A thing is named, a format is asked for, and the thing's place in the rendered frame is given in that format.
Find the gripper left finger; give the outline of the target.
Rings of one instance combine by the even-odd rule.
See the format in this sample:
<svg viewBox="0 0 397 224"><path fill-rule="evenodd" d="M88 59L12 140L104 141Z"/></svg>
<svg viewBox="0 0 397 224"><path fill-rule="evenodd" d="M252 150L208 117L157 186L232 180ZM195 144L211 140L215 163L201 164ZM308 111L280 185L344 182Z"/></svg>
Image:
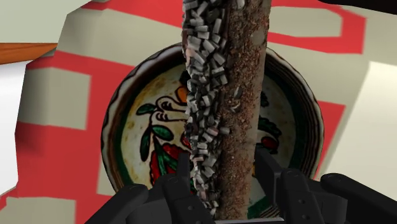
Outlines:
<svg viewBox="0 0 397 224"><path fill-rule="evenodd" d="M215 224L190 192L189 154L180 153L175 173L160 176L152 189L142 184L118 190L85 224Z"/></svg>

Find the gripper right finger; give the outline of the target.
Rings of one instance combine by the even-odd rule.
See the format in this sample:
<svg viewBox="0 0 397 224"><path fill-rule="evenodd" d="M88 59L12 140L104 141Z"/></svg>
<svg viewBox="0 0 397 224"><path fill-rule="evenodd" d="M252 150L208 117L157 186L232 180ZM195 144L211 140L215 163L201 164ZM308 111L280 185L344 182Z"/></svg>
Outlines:
<svg viewBox="0 0 397 224"><path fill-rule="evenodd" d="M282 168L263 149L254 154L255 176L285 224L397 224L397 201L339 173L314 181Z"/></svg>

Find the brown stick with grey chips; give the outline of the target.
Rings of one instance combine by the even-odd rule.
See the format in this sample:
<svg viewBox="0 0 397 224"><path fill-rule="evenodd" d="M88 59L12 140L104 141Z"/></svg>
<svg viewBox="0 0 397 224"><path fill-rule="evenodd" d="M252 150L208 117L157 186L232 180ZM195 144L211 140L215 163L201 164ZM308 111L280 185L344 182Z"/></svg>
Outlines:
<svg viewBox="0 0 397 224"><path fill-rule="evenodd" d="M183 0L185 136L216 220L247 216L272 0Z"/></svg>

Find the painted ceramic bowl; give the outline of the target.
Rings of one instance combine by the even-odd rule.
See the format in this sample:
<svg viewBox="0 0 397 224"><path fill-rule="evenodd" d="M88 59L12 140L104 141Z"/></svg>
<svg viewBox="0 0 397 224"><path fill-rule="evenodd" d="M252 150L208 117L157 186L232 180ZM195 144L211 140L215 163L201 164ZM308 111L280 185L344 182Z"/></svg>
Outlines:
<svg viewBox="0 0 397 224"><path fill-rule="evenodd" d="M319 104L303 76L272 49L264 66L256 144L281 166L313 177L324 143ZM186 96L180 44L143 60L120 83L101 133L102 159L115 190L131 183L152 187L159 175L175 170L178 154L190 147Z"/></svg>

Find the orange wooden table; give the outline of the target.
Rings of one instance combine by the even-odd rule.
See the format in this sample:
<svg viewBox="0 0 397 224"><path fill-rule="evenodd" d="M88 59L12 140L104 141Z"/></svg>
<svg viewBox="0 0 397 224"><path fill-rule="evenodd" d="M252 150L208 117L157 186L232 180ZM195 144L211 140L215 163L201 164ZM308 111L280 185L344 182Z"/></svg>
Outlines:
<svg viewBox="0 0 397 224"><path fill-rule="evenodd" d="M56 43L0 43L0 65L35 60L56 47Z"/></svg>

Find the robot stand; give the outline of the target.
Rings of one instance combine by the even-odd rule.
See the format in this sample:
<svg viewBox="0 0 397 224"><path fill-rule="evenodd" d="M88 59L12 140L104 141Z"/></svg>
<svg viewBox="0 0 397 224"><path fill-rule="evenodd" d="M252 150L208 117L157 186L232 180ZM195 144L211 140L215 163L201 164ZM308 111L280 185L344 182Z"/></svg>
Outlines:
<svg viewBox="0 0 397 224"><path fill-rule="evenodd" d="M318 0L326 4L354 6L392 15L397 15L397 0Z"/></svg>

